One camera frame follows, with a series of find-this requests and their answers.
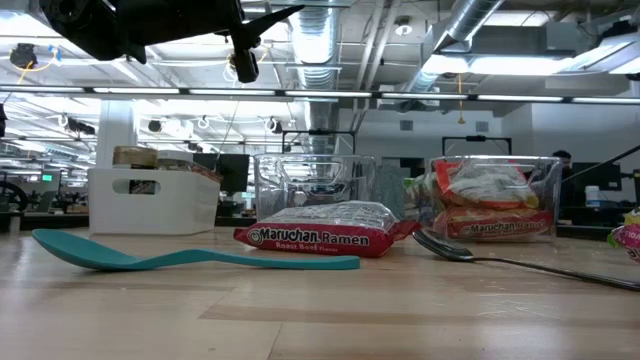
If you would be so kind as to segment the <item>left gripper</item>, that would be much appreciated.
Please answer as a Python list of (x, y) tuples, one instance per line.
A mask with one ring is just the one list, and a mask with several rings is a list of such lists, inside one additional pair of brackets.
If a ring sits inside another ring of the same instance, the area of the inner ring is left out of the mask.
[(119, 0), (117, 22), (130, 42), (143, 46), (229, 30), (236, 75), (247, 84), (259, 75), (250, 49), (274, 24), (304, 8), (291, 6), (244, 23), (239, 0)]

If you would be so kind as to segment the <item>brown orange snack packet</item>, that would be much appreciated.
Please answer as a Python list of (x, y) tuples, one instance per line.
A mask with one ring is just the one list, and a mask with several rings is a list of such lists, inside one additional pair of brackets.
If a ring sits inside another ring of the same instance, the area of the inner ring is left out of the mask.
[(193, 173), (204, 176), (211, 181), (214, 181), (217, 183), (220, 183), (222, 181), (222, 177), (219, 174), (217, 174), (215, 171), (209, 169), (206, 166), (200, 165), (196, 162), (191, 163), (190, 169)]

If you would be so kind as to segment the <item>tan-lidded spice jar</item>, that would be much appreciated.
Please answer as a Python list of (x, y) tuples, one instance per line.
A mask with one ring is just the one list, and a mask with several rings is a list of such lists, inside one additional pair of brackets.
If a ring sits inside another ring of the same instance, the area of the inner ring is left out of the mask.
[[(139, 146), (116, 146), (113, 150), (112, 167), (128, 170), (156, 170), (158, 151)], [(154, 195), (156, 182), (143, 179), (121, 179), (114, 183), (118, 193)]]

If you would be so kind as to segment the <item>red roast beef ramen packet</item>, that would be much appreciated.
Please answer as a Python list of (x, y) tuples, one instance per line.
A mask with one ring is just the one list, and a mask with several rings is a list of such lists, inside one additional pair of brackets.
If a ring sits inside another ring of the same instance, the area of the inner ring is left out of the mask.
[(347, 201), (285, 208), (235, 230), (234, 239), (262, 250), (378, 258), (420, 228), (381, 203)]

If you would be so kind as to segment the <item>orange ramen packet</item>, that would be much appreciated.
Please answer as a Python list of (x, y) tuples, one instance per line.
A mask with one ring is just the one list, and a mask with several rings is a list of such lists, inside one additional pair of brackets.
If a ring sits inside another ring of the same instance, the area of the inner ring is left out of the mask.
[(540, 201), (520, 167), (511, 160), (464, 158), (435, 160), (442, 201), (494, 210), (537, 209)]

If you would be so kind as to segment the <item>teal plastic spoon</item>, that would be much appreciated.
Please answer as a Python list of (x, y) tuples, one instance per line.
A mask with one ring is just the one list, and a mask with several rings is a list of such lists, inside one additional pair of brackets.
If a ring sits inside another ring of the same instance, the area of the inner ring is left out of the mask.
[(53, 229), (36, 229), (32, 236), (46, 251), (70, 264), (99, 271), (146, 271), (162, 267), (217, 261), (235, 265), (292, 270), (355, 270), (360, 268), (356, 256), (311, 259), (270, 259), (188, 249), (155, 257), (135, 257), (89, 239)]

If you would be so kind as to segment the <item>dark metal spoon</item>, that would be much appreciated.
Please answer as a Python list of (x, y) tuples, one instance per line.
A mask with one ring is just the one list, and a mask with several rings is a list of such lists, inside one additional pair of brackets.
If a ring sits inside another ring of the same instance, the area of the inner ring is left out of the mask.
[(444, 238), (440, 237), (439, 235), (434, 235), (432, 232), (429, 232), (426, 230), (415, 231), (412, 234), (412, 237), (422, 247), (452, 262), (504, 263), (504, 264), (519, 266), (523, 268), (533, 269), (537, 271), (547, 272), (555, 275), (560, 275), (568, 278), (573, 278), (573, 279), (584, 281), (584, 282), (589, 282), (589, 283), (594, 283), (594, 284), (599, 284), (603, 286), (640, 293), (640, 282), (617, 279), (617, 278), (606, 277), (606, 276), (595, 275), (595, 274), (588, 274), (588, 273), (578, 272), (578, 271), (557, 269), (549, 266), (516, 261), (511, 259), (504, 259), (504, 258), (497, 258), (497, 257), (478, 257), (478, 256), (475, 256), (469, 249), (455, 247), (449, 244)]

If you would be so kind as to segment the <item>black overhead light bar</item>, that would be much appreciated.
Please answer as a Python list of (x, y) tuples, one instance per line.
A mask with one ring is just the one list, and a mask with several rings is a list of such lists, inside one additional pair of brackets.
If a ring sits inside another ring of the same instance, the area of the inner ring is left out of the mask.
[(131, 99), (212, 99), (212, 100), (388, 100), (459, 101), (504, 103), (551, 103), (571, 105), (640, 106), (638, 97), (586, 97), (503, 94), (406, 93), (380, 91), (283, 90), (254, 88), (175, 87), (79, 87), (61, 85), (0, 84), (0, 93), (38, 96), (125, 97)]

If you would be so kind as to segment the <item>black monitor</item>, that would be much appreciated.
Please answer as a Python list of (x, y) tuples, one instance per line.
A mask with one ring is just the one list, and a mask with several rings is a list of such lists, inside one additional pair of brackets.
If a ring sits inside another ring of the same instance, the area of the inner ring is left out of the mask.
[(227, 193), (246, 191), (250, 163), (249, 155), (195, 153), (193, 160), (221, 177), (221, 191)]
[(618, 163), (598, 165), (589, 162), (574, 162), (572, 170), (576, 174), (575, 186), (584, 190), (587, 186), (598, 186), (604, 191), (621, 191), (622, 176)]

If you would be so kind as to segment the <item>clear plastic container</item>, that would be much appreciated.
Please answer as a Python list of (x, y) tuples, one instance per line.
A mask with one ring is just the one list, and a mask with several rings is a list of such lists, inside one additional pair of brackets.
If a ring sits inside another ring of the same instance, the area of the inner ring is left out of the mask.
[[(461, 241), (461, 242), (532, 242), (532, 241), (545, 241), (555, 236), (555, 227), (559, 210), (559, 199), (561, 191), (561, 173), (562, 164), (556, 157), (536, 157), (536, 156), (498, 156), (498, 155), (467, 155), (467, 156), (447, 156), (435, 158), (430, 162), (431, 171), (434, 173), (433, 163), (435, 160), (446, 159), (449, 161), (460, 160), (464, 158), (477, 158), (477, 159), (505, 159), (514, 161), (520, 170), (525, 174), (532, 189), (538, 196), (540, 204), (535, 210), (545, 210), (553, 213), (554, 220), (551, 228), (542, 234), (527, 237), (518, 240), (493, 240), (493, 241), (474, 241), (474, 240), (455, 240), (448, 239), (443, 235), (440, 235), (433, 231), (431, 227), (424, 227), (426, 230), (432, 232), (435, 235), (439, 235), (446, 240)], [(440, 212), (443, 212), (450, 208), (464, 207), (450, 205), (442, 201), (440, 190), (437, 185), (436, 196), (440, 203)]]
[(363, 155), (261, 154), (254, 157), (257, 218), (285, 208), (369, 201), (376, 159)]

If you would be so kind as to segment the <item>white building column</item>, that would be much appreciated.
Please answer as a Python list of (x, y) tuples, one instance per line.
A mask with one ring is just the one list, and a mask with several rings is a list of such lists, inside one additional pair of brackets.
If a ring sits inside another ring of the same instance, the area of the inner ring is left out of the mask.
[(102, 100), (97, 131), (96, 168), (111, 168), (116, 146), (135, 146), (139, 119), (134, 103), (124, 100)]

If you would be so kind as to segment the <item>person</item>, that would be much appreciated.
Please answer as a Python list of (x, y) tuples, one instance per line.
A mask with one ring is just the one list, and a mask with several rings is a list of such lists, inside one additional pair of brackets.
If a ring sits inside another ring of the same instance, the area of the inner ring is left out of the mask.
[(565, 150), (558, 150), (553, 153), (553, 156), (559, 158), (562, 164), (561, 193), (563, 195), (569, 195), (574, 191), (574, 182), (571, 180), (574, 174), (571, 165), (572, 155)]

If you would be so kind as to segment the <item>wide silver ventilation duct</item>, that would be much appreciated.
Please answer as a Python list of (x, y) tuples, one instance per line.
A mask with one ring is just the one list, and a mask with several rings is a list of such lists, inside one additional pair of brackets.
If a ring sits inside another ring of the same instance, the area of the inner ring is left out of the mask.
[[(336, 89), (338, 70), (335, 65), (339, 10), (329, 7), (332, 0), (301, 0), (305, 8), (291, 15), (291, 41), (299, 86), (303, 90)], [(335, 102), (310, 100), (304, 104), (304, 119), (308, 131), (337, 130), (338, 110)], [(334, 152), (335, 135), (309, 139), (309, 152)]]

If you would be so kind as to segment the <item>black background rig frame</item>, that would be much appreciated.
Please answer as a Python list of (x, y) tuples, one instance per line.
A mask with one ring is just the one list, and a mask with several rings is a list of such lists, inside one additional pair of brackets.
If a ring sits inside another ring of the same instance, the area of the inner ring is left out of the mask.
[[(464, 141), (464, 142), (492, 142), (498, 147), (504, 154), (511, 156), (513, 154), (513, 141), (510, 137), (487, 137), (484, 135), (469, 135), (469, 136), (445, 136), (441, 138), (441, 155), (446, 156), (449, 152), (447, 147), (448, 141)], [(506, 148), (503, 149), (498, 145), (498, 142), (504, 142)]]

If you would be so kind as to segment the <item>black aluminium table frame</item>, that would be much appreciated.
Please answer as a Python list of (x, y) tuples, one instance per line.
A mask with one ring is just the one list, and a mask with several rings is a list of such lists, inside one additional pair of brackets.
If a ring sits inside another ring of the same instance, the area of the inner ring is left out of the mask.
[[(607, 235), (624, 223), (623, 209), (595, 209), (571, 207), (574, 216), (557, 225), (559, 237), (604, 241)], [(37, 228), (71, 229), (89, 226), (87, 214), (36, 214), (0, 213), (0, 233), (19, 229)]]

